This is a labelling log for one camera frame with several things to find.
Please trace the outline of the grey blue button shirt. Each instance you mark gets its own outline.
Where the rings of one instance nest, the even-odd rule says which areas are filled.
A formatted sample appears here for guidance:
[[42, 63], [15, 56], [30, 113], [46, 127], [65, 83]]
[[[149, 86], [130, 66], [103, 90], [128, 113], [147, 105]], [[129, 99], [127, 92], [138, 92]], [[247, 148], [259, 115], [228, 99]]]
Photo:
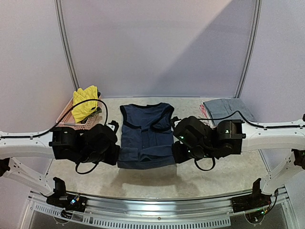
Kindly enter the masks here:
[[248, 121], [256, 121], [256, 118], [247, 108], [245, 103], [239, 98], [209, 100], [202, 102], [202, 106], [208, 115], [207, 118], [213, 119], [209, 120], [212, 127], [216, 127], [221, 122], [221, 120], [216, 119], [227, 117], [237, 110], [240, 111]]

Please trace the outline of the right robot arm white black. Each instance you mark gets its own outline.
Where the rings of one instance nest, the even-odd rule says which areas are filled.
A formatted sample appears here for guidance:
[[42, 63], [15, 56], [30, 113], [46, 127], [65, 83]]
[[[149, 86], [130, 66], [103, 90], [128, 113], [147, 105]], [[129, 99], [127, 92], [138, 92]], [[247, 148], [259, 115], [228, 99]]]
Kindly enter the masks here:
[[171, 120], [172, 146], [176, 163], [189, 159], [212, 160], [229, 155], [239, 155], [261, 149], [290, 149], [291, 155], [269, 174], [259, 179], [259, 189], [249, 194], [246, 203], [250, 208], [264, 202], [279, 186], [305, 169], [305, 121], [298, 119], [283, 123], [253, 123], [246, 120], [222, 120], [211, 128], [201, 119], [190, 116]]

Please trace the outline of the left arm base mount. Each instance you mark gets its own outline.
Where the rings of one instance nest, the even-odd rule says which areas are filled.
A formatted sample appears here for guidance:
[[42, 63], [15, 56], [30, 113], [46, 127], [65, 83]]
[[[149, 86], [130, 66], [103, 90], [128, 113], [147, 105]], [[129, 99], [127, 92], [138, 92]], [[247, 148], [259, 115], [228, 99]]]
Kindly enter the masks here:
[[53, 194], [47, 197], [46, 203], [63, 208], [66, 211], [85, 212], [88, 199], [79, 193], [68, 194], [63, 180], [57, 177], [54, 177], [53, 180], [55, 188]]

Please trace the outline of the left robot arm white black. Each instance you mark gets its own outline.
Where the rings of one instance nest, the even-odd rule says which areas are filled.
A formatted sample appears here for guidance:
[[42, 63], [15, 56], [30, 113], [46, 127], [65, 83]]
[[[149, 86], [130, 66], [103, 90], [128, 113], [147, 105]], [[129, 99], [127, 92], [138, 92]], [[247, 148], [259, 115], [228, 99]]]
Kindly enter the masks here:
[[62, 189], [64, 181], [48, 178], [17, 159], [19, 157], [44, 157], [69, 160], [77, 166], [81, 163], [100, 162], [116, 165], [120, 147], [116, 144], [118, 124], [96, 124], [89, 130], [75, 130], [71, 127], [56, 127], [41, 134], [14, 136], [0, 134], [0, 175], [24, 184], [52, 199], [60, 207], [67, 207], [71, 197]]

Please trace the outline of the navy blue garment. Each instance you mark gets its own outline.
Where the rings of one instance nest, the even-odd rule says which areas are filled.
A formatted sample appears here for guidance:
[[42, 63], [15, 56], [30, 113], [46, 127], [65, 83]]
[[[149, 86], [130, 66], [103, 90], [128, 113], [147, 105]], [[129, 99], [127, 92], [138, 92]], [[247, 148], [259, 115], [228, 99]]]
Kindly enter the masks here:
[[120, 111], [123, 123], [119, 168], [146, 170], [175, 164], [170, 124], [174, 107], [168, 103], [128, 104], [121, 105]]

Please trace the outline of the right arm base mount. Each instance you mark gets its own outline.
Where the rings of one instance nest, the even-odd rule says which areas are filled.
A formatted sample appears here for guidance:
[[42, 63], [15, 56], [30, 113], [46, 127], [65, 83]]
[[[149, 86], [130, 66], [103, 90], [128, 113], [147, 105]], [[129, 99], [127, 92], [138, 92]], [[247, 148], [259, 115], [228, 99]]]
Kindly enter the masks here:
[[231, 204], [234, 213], [268, 206], [268, 208], [266, 210], [263, 210], [261, 213], [262, 215], [265, 215], [274, 207], [277, 201], [278, 189], [274, 190], [275, 200], [272, 204], [272, 195], [262, 193], [260, 187], [261, 180], [261, 178], [258, 178], [253, 183], [251, 194], [231, 198]]

